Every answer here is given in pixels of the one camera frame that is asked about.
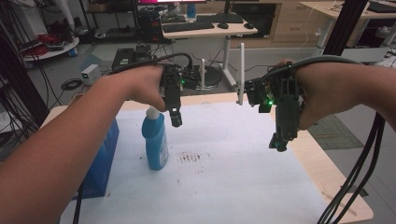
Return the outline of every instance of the wooden drawer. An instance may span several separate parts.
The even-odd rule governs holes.
[[[318,13],[309,7],[298,2],[283,2],[278,21],[315,21],[317,19]]]
[[[278,22],[274,42],[308,42],[318,41],[315,33],[319,26],[315,22]]]
[[[197,14],[201,13],[218,13],[224,11],[224,2],[207,2],[206,4],[195,4]]]

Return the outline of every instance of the keyboard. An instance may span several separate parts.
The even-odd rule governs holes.
[[[164,33],[204,30],[204,29],[215,28],[215,26],[210,21],[171,23],[171,24],[163,24],[162,27],[163,27]]]
[[[243,23],[244,19],[237,14],[216,14],[216,15],[197,15],[196,21],[225,22],[225,23]]]

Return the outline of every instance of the shelf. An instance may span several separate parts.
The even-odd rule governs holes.
[[[49,52],[47,52],[44,55],[41,55],[41,56],[38,56],[38,57],[34,57],[34,58],[33,57],[23,57],[23,60],[26,61],[26,62],[33,62],[33,61],[36,61],[37,58],[38,58],[38,60],[51,58],[51,57],[66,53],[70,49],[75,48],[77,46],[78,42],[79,42],[78,37],[75,37],[73,39],[72,43],[67,43],[66,45],[64,45],[64,49],[63,50],[49,51]]]
[[[88,7],[88,9],[85,9],[85,7],[84,7],[84,5],[82,3],[82,0],[78,0],[78,1],[79,1],[79,5],[81,7],[82,13],[84,15],[85,22],[87,23],[87,26],[90,29],[91,29],[91,26],[90,26],[90,24],[88,22],[87,14],[90,14],[92,16],[93,22],[95,24],[95,28],[96,29],[99,29],[98,22],[97,22],[96,16],[95,16],[96,14],[102,14],[102,15],[103,14],[114,14],[116,16],[116,20],[118,21],[118,15],[117,14],[119,14],[119,13],[128,13],[128,14],[131,14],[134,17],[134,19],[133,19],[134,28],[138,29],[138,27],[139,27],[139,24],[137,23],[137,16],[136,16],[137,15],[137,5],[133,1],[131,1],[131,3],[132,3],[131,5],[126,5],[126,6],[117,4],[117,7],[110,7],[110,6],[96,7],[96,6],[93,6],[91,8]]]

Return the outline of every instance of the hand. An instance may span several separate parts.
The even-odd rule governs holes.
[[[150,65],[130,69],[113,76],[121,78],[122,82],[128,85],[130,100],[152,105],[163,112],[166,107],[159,91],[162,75],[162,66]]]
[[[293,62],[284,59],[276,66]],[[318,120],[346,111],[359,104],[359,93],[353,88],[353,78],[363,65],[344,63],[313,63],[297,70],[296,77],[303,89],[305,107],[300,115],[299,129],[306,130]]]

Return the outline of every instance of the wrist-mounted device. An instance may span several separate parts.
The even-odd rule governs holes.
[[[189,59],[188,65],[183,67],[176,63],[166,61],[176,56],[187,57]],[[172,126],[179,127],[182,124],[180,114],[180,89],[181,87],[185,89],[195,89],[201,81],[199,71],[195,71],[192,67],[192,58],[189,54],[175,53],[161,58],[155,58],[138,63],[130,63],[113,70],[110,75],[117,74],[128,69],[154,64],[160,64],[163,66],[163,76],[160,83],[160,87],[164,90],[163,99],[165,101],[166,109],[169,111]]]
[[[269,113],[276,105],[276,132],[269,148],[285,151],[297,137],[300,117],[300,90],[295,71],[311,63],[356,63],[338,56],[318,56],[297,63],[287,62],[274,67],[263,77],[244,82],[244,92],[251,106],[259,105],[259,113]]]

